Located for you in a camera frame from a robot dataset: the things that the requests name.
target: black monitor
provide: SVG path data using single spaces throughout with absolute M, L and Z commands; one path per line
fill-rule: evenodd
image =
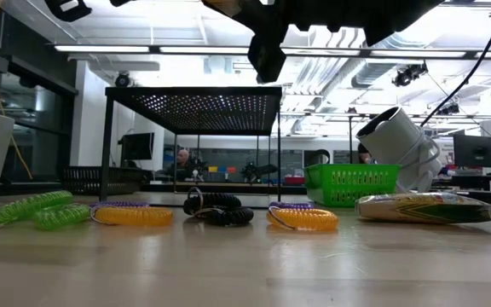
M 453 155 L 456 166 L 491 167 L 491 137 L 454 135 Z
M 145 160 L 153 158 L 154 133 L 126 135 L 122 138 L 122 159 Z

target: green coiled keychain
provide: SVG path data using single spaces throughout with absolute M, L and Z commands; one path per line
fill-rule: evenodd
M 17 200 L 0 207 L 0 225 L 31 217 L 45 208 L 69 205 L 73 195 L 67 191 L 51 192 Z
M 90 207 L 81 204 L 50 207 L 33 215 L 35 226 L 41 230 L 55 230 L 80 223 L 90 218 Z

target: perforated metal top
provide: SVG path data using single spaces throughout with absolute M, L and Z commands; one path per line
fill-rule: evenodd
M 269 136 L 281 88 L 106 88 L 106 96 L 178 135 Z

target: metal table leg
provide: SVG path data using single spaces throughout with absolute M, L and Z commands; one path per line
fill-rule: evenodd
M 281 105 L 278 106 L 278 201 L 281 201 Z
M 348 117 L 348 122 L 349 122 L 349 163 L 353 164 L 354 163 L 354 157 L 352 156 L 353 154 L 353 148 L 352 148 L 352 140 L 351 140 L 351 119 L 352 116 Z
M 106 119 L 103 126 L 103 147 L 101 151 L 101 177 L 100 177 L 100 201 L 107 200 L 107 189 L 109 185 L 109 156 L 111 155 L 111 132 L 113 125 L 114 100 L 107 97 Z

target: man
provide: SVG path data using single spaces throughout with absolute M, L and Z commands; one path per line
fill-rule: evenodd
M 186 178 L 191 178 L 193 176 L 193 168 L 188 160 L 188 151 L 185 149 L 180 150 L 177 153 L 177 181 L 184 181 Z M 170 167 L 165 170 L 158 171 L 158 173 L 174 176 L 174 164 L 172 163 Z
M 359 164 L 374 164 L 374 159 L 371 156 L 371 153 L 368 152 L 363 144 L 359 143 L 357 153 L 359 154 Z

